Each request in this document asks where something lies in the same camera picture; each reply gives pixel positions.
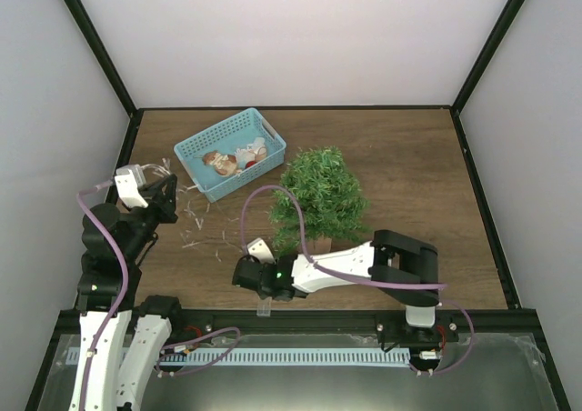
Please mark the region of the small green christmas tree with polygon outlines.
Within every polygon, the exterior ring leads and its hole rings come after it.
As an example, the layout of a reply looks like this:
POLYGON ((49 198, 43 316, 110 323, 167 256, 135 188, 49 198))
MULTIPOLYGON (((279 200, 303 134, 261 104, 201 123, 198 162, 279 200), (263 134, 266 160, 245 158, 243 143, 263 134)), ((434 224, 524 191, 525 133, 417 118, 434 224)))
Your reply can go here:
POLYGON ((365 240, 363 222, 368 201, 356 176, 348 168, 336 146, 303 150, 292 159, 280 177, 270 221, 276 226, 273 238, 277 253, 286 255, 301 249, 296 208, 286 195, 299 203, 305 223, 306 243, 325 240, 351 242, 365 240))

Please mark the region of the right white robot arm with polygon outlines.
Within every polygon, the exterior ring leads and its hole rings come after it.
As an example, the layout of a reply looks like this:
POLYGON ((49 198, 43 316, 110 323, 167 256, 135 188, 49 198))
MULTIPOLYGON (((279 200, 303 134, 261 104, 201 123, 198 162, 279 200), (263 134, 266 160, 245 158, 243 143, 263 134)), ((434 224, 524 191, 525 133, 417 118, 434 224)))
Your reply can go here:
POLYGON ((389 230, 376 231, 359 246, 313 257, 294 253, 275 258, 258 238, 237 261, 232 285, 277 301, 338 286, 371 286, 405 307, 405 332, 416 341, 436 331, 439 292, 445 288, 439 282, 437 248, 389 230))

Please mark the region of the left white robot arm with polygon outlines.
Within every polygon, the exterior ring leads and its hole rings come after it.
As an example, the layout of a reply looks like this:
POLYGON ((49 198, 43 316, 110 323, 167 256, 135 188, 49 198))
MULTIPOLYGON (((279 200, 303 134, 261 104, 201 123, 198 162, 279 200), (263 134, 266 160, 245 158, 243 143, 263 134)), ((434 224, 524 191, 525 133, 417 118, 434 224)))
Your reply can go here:
POLYGON ((85 252, 72 410, 140 409, 163 345, 186 331, 178 298, 150 296, 135 304, 140 266, 158 239, 156 229, 177 220, 176 188, 175 175, 146 184, 123 168, 114 180, 76 197, 84 212, 85 252))

